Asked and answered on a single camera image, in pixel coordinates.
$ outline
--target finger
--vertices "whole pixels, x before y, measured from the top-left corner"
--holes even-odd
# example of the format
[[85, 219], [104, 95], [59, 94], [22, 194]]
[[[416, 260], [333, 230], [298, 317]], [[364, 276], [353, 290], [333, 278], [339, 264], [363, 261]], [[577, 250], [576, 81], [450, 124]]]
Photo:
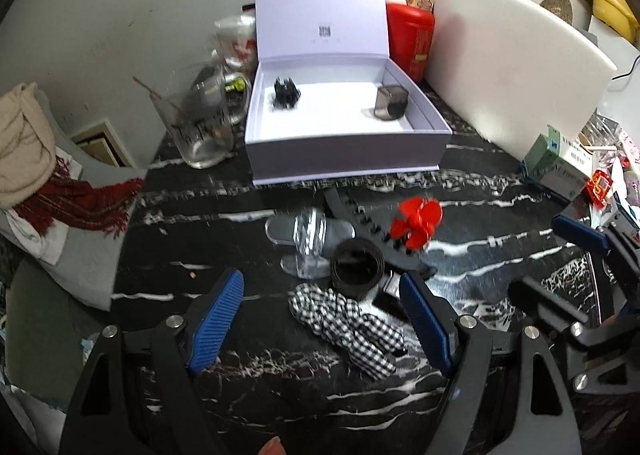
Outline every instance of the finger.
[[258, 452], [258, 455], [287, 455], [280, 443], [280, 437], [274, 437]]

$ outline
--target white cutting board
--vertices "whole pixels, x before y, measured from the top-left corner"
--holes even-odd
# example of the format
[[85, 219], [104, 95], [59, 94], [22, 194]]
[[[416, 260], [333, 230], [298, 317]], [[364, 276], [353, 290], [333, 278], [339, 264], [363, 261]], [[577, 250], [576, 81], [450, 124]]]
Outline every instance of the white cutting board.
[[485, 138], [523, 159], [551, 124], [575, 138], [616, 66], [530, 0], [436, 0], [426, 79]]

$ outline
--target black marble table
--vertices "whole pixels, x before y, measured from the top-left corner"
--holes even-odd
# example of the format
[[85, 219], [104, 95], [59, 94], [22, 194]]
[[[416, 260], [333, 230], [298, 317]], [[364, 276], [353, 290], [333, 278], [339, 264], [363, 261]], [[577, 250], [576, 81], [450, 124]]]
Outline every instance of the black marble table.
[[[446, 381], [411, 327], [395, 321], [408, 353], [395, 374], [376, 382], [289, 314], [287, 297], [300, 281], [279, 263], [292, 248], [267, 239], [265, 220], [322, 206], [332, 186], [348, 190], [375, 221], [390, 222], [409, 197], [440, 200], [444, 219], [423, 255], [438, 269], [431, 290], [460, 313], [516, 329], [522, 315], [507, 286], [530, 275], [598, 322], [585, 255], [550, 229], [562, 207], [523, 186], [516, 160], [425, 88], [454, 132], [438, 172], [255, 187], [242, 146], [220, 165], [194, 170], [168, 138], [162, 142], [127, 231], [111, 316], [125, 330], [155, 326], [206, 293], [226, 266], [242, 271], [245, 296], [220, 360], [197, 379], [211, 427], [232, 453], [255, 455], [273, 435], [289, 455], [424, 453]], [[161, 433], [161, 403], [146, 375], [146, 411]]]

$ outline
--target black and white gingham fabric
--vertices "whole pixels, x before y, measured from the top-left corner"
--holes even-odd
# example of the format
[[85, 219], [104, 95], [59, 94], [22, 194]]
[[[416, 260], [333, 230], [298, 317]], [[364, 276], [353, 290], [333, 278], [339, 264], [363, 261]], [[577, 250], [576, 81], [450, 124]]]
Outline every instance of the black and white gingham fabric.
[[404, 349], [402, 332], [373, 314], [361, 314], [356, 300], [302, 283], [289, 297], [289, 310], [316, 336], [347, 350], [351, 361], [374, 379], [395, 372], [385, 353]]

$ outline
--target white gift box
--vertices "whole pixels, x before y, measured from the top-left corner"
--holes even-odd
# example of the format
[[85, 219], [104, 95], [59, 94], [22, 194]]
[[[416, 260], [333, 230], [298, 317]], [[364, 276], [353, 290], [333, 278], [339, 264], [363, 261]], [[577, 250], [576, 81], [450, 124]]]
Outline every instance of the white gift box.
[[[244, 134], [255, 184], [435, 170], [451, 130], [389, 59], [385, 0], [255, 0], [258, 69]], [[300, 100], [274, 105], [291, 78]], [[373, 116], [379, 86], [409, 92], [404, 117]]]

